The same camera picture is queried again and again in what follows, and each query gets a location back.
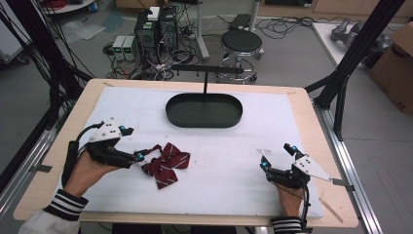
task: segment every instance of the bow tie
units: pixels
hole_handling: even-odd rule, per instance
[[[161,189],[178,181],[173,169],[186,169],[191,154],[181,152],[168,142],[164,149],[157,144],[152,149],[146,150],[145,155],[157,149],[161,152],[161,156],[153,158],[149,164],[143,165],[142,170],[148,175],[154,176],[158,188]]]

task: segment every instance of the gray floor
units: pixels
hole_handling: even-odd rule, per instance
[[[134,21],[118,20],[113,11],[102,10],[96,14],[79,11],[61,18],[62,23],[71,20],[86,20],[85,24],[107,25],[107,20],[116,17],[117,23],[99,33],[90,41],[80,40],[70,48],[85,66],[96,76],[105,77],[110,61],[102,48],[112,42],[116,35],[133,33]],[[209,34],[222,34],[226,24],[219,18],[205,19],[205,28],[214,23]],[[248,85],[306,87],[331,73],[334,64],[321,45],[315,32],[297,27],[281,40],[270,39],[257,30],[263,39],[265,55],[251,58],[258,71],[258,80]],[[207,64],[217,65],[224,55],[219,49],[219,39],[205,37],[211,55]],[[201,77],[188,74],[174,76],[171,81],[202,82]],[[10,159],[19,150],[49,106],[48,86],[32,63],[16,62],[0,70],[0,116],[3,172]],[[319,91],[310,93],[314,98]],[[401,114],[370,80],[365,69],[358,69],[348,84],[348,93],[343,123],[343,137],[355,163],[358,175],[384,233],[411,233],[413,229],[413,115]],[[0,220],[0,233],[17,233],[21,221],[13,219],[9,208]],[[83,223],[84,233],[110,233],[97,223]],[[174,233],[166,226],[167,233]],[[239,233],[246,233],[239,228]],[[316,228],[314,233],[365,233],[362,223],[357,228]]]

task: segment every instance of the black and white striped sleeve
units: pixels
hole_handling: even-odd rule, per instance
[[[278,217],[271,220],[274,227],[274,234],[299,234],[304,233],[301,229],[300,218],[298,217]]]
[[[85,198],[77,198],[59,189],[45,212],[56,215],[68,221],[77,221],[83,208],[88,204]]]

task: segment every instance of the black oval tray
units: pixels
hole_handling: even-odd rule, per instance
[[[181,128],[231,128],[243,116],[243,105],[224,94],[179,94],[166,107],[169,121]]]

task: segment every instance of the chair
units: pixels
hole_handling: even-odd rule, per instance
[[[253,32],[242,29],[232,29],[225,32],[221,38],[221,46],[227,54],[219,63],[219,66],[243,68],[244,73],[236,75],[220,73],[218,74],[218,82],[223,78],[242,81],[243,84],[247,79],[252,82],[256,81],[257,73],[254,71],[252,63],[242,57],[256,56],[260,59],[261,45],[261,38]]]

